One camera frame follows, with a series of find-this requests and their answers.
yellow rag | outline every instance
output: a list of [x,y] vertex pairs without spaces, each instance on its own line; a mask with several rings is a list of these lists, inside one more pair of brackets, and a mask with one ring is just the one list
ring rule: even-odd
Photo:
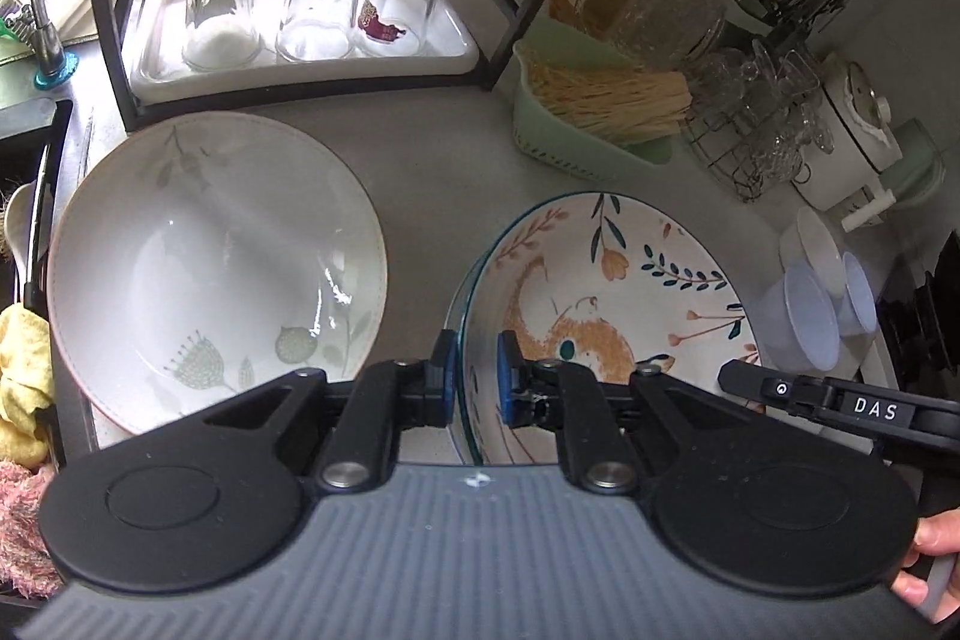
[[13,304],[0,313],[0,458],[35,467],[47,458],[37,410],[54,398],[50,326]]

rice cooker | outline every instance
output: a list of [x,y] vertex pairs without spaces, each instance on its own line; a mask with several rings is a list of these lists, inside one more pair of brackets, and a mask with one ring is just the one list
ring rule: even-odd
[[810,206],[821,211],[863,188],[872,191],[874,199],[849,221],[851,225],[845,226],[849,230],[896,200],[880,186],[878,176],[902,158],[890,128],[890,104],[877,95],[858,63],[834,53],[823,63],[817,113],[832,132],[833,151],[806,145],[806,166],[794,184]]

metal screw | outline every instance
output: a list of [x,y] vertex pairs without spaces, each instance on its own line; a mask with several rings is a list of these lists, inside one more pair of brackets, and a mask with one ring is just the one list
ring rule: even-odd
[[587,480],[597,488],[626,488],[637,480],[637,472],[622,461],[600,461],[587,470]]
[[659,366],[657,366],[655,363],[650,363],[650,362],[638,363],[636,366],[634,366],[634,371],[640,372],[640,375],[642,375],[645,378],[652,378],[654,377],[654,375],[659,375],[659,373],[661,373],[661,369],[659,368]]
[[323,481],[334,488],[353,488],[370,477],[370,471],[356,461],[338,461],[323,471]]

white plastic tray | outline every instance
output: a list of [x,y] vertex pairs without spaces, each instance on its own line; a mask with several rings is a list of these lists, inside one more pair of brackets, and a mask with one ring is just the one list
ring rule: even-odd
[[185,6],[186,0],[144,1],[134,35],[130,84],[133,95],[147,104],[317,80],[465,74],[478,58],[477,45],[467,27],[445,0],[438,0],[430,18],[426,47],[418,55],[376,58],[354,47],[344,58],[291,63],[274,48],[283,0],[256,0],[253,18],[263,38],[263,49],[257,57],[229,71],[193,71],[181,55]]

green basket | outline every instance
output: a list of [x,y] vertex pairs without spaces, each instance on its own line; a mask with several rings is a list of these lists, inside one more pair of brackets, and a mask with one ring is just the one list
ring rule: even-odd
[[[629,58],[612,47],[546,16],[534,20],[522,41],[553,66],[632,66]],[[596,182],[626,179],[642,167],[669,163],[673,156],[669,137],[618,148],[563,122],[536,100],[527,84],[526,65],[522,58],[517,61],[520,82],[514,95],[514,140],[527,155]]]

